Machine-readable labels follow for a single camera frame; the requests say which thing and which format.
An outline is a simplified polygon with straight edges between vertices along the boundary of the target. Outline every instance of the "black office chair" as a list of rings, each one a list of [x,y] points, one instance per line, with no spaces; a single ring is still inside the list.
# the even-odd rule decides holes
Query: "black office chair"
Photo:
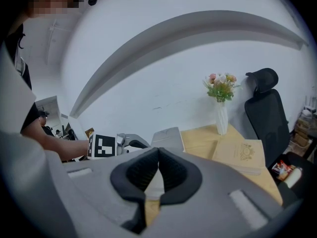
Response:
[[[278,91],[272,89],[278,83],[278,76],[270,68],[248,72],[246,75],[255,80],[256,88],[254,96],[245,102],[245,111],[258,139],[263,143],[266,167],[278,185],[280,180],[276,179],[276,174],[271,171],[277,161],[283,160],[287,165],[302,168],[302,177],[292,187],[295,196],[285,184],[278,187],[283,201],[287,204],[291,203],[289,198],[292,198],[291,201],[296,197],[305,198],[316,185],[317,170],[313,163],[293,152],[283,155],[289,144],[290,134],[281,97]]]

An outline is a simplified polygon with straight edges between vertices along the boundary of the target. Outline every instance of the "black headrest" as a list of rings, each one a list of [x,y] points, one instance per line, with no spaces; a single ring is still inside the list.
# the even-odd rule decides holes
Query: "black headrest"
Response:
[[[278,83],[278,76],[271,68],[260,69],[256,72],[248,72],[246,75],[255,80],[257,84],[255,93],[264,93],[272,89]]]

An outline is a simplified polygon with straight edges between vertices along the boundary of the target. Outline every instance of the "white flower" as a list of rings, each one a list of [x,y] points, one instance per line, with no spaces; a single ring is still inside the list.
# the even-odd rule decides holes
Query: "white flower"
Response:
[[[216,79],[218,79],[221,83],[224,83],[226,81],[226,76],[221,74]]]

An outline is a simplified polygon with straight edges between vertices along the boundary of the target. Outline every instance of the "pink flower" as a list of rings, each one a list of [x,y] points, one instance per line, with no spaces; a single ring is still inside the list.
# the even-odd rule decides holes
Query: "pink flower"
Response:
[[[210,76],[209,76],[209,82],[212,84],[213,83],[213,81],[216,79],[216,74],[210,74]]]

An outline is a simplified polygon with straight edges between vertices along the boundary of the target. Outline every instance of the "desk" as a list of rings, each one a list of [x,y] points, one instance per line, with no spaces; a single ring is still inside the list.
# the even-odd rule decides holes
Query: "desk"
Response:
[[[185,152],[209,160],[212,159],[219,139],[243,139],[242,135],[230,124],[228,126],[227,134],[223,136],[220,136],[217,133],[215,124],[182,131],[181,134],[185,146]],[[264,169],[258,176],[247,174],[243,175],[268,192],[280,205],[282,205],[282,197],[267,169]],[[155,216],[159,213],[159,201],[147,201],[145,204],[145,213],[147,224],[150,225]]]

